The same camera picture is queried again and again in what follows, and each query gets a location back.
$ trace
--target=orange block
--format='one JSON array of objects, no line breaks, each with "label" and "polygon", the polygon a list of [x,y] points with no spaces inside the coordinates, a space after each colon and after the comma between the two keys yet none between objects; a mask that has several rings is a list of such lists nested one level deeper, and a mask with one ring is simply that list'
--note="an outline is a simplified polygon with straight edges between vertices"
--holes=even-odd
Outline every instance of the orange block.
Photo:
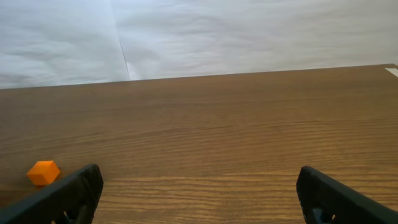
[{"label": "orange block", "polygon": [[28,171],[27,176],[34,185],[48,185],[54,182],[60,173],[54,161],[39,161]]}]

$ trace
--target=orange cube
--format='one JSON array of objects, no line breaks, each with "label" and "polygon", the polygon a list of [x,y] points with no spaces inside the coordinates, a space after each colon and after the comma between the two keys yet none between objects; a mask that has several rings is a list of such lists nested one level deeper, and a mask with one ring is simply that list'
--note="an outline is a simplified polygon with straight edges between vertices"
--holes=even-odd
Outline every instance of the orange cube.
[{"label": "orange cube", "polygon": [[54,161],[39,161],[28,171],[27,176],[36,186],[48,185],[54,182],[60,173]]}]

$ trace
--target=white paper piece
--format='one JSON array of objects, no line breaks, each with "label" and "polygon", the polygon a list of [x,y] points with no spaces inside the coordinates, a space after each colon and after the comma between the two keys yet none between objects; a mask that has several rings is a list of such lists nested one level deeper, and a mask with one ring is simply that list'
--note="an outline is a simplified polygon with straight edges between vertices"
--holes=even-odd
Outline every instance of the white paper piece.
[{"label": "white paper piece", "polygon": [[128,80],[109,0],[0,2],[0,88]]},{"label": "white paper piece", "polygon": [[397,0],[112,0],[133,79],[398,62]]},{"label": "white paper piece", "polygon": [[394,74],[396,77],[398,77],[398,69],[396,68],[385,68],[385,69]]}]

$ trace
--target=brown wooden surface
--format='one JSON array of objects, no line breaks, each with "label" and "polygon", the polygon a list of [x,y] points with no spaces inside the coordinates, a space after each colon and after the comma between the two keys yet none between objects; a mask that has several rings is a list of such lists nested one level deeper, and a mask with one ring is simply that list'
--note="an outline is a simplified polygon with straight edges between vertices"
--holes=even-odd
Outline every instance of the brown wooden surface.
[{"label": "brown wooden surface", "polygon": [[0,201],[97,163],[94,223],[304,223],[313,166],[398,210],[395,65],[0,90]]}]

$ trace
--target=wooden table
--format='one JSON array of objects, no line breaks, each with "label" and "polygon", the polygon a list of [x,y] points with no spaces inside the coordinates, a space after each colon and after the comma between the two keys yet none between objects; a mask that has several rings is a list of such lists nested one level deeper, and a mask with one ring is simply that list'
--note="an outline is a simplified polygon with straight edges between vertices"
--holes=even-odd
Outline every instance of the wooden table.
[{"label": "wooden table", "polygon": [[398,210],[395,65],[0,90],[0,201],[97,163],[94,223],[304,223],[313,166]]}]

